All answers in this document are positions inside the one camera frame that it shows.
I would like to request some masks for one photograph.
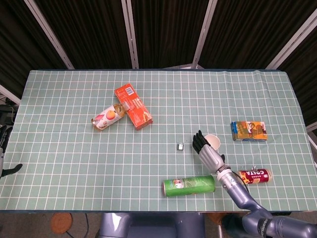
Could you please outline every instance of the robotic hand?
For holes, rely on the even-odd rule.
[[[240,209],[251,213],[242,219],[243,228],[254,236],[275,238],[317,238],[317,226],[289,217],[273,217],[259,205],[248,191],[237,181],[237,177],[226,166],[223,158],[211,147],[199,130],[193,138],[193,147],[202,163],[213,174]]]

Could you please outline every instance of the small metal object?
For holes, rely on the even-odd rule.
[[[178,143],[177,150],[184,150],[184,143]]]

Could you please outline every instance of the gray floor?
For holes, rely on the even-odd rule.
[[[55,235],[50,221],[53,213],[18,214],[0,213],[0,238],[69,238],[68,234]],[[69,230],[75,238],[82,238],[87,230],[84,213],[73,213],[73,224]],[[317,223],[316,212],[294,212],[291,217]],[[101,213],[88,213],[89,238],[94,238],[101,222]],[[217,225],[206,217],[206,238],[218,237]]]

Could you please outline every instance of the paper cup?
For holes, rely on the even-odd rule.
[[[208,141],[208,143],[211,145],[211,147],[214,150],[219,149],[220,147],[220,140],[215,135],[209,134],[205,136],[205,139]]]

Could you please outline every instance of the table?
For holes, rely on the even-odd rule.
[[[128,82],[154,123],[136,131],[125,117],[94,130],[90,119]],[[233,141],[234,120],[264,121],[267,142]],[[214,193],[162,195],[164,179],[208,175],[191,146],[199,129],[219,137],[232,170],[272,170],[272,182],[249,186],[262,206],[317,209],[317,175],[287,74],[205,70],[31,71],[4,159],[4,168],[23,168],[0,180],[0,209],[238,211],[218,182]]]

